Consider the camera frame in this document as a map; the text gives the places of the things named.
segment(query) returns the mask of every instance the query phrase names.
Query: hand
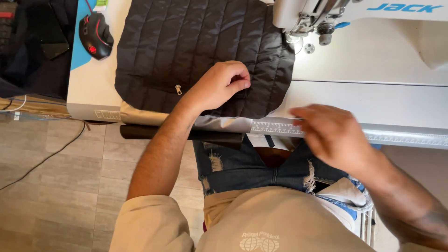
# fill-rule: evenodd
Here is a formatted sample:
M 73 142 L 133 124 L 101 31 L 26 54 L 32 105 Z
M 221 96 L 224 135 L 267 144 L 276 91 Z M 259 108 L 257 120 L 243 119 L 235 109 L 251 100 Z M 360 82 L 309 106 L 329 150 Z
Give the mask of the hand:
M 332 106 L 313 104 L 294 108 L 290 113 L 305 132 L 305 140 L 316 157 L 353 176 L 372 166 L 381 152 L 367 142 L 353 115 Z
M 250 87 L 246 66 L 239 61 L 218 62 L 182 97 L 199 113 L 217 109 L 236 92 Z

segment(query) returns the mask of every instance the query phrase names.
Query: black gaming mouse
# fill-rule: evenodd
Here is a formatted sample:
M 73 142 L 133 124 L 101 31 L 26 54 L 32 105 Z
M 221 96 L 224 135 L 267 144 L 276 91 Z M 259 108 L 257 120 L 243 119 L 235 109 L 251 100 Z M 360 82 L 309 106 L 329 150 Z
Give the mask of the black gaming mouse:
M 111 54 L 113 37 L 101 13 L 86 15 L 79 21 L 79 39 L 84 48 L 97 60 L 105 59 Z

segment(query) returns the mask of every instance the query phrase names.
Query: t-shirt sleeve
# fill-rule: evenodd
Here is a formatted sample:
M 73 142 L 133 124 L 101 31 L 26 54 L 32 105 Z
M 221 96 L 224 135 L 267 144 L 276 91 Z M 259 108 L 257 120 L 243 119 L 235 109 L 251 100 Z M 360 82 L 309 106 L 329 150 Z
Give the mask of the t-shirt sleeve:
M 437 250 L 433 248 L 428 248 L 415 243 L 404 243 L 400 244 L 399 252 L 443 252 L 442 250 Z
M 109 252 L 191 252 L 188 222 L 177 202 L 164 195 L 141 196 L 123 204 Z

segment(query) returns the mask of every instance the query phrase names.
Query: ripped jeans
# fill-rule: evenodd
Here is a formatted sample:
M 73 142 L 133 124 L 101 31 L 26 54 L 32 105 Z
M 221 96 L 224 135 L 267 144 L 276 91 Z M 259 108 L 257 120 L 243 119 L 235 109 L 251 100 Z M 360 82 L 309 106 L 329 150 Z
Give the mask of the ripped jeans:
M 270 168 L 264 164 L 247 135 L 244 137 L 239 151 L 201 141 L 193 141 L 193 146 L 204 197 L 224 191 L 267 186 L 287 187 L 306 193 L 317 193 L 341 178 L 349 178 L 356 187 L 360 185 L 346 172 L 328 166 L 316 158 L 303 139 L 291 156 L 277 168 Z M 312 175 L 309 161 L 314 167 L 314 177 L 311 178 L 313 183 L 310 183 Z M 322 198 L 341 207 L 354 220 L 357 218 L 357 212 L 348 204 Z

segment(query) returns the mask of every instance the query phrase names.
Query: quilted puffer panel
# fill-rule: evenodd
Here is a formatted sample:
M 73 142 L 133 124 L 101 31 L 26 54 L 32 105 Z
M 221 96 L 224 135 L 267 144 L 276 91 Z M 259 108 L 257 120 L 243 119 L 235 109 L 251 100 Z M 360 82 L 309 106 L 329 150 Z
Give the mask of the quilted puffer panel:
M 294 48 L 259 0 L 133 0 L 117 47 L 115 89 L 141 110 L 170 113 L 216 62 L 243 62 L 251 87 L 217 117 L 259 119 L 278 108 L 291 82 Z

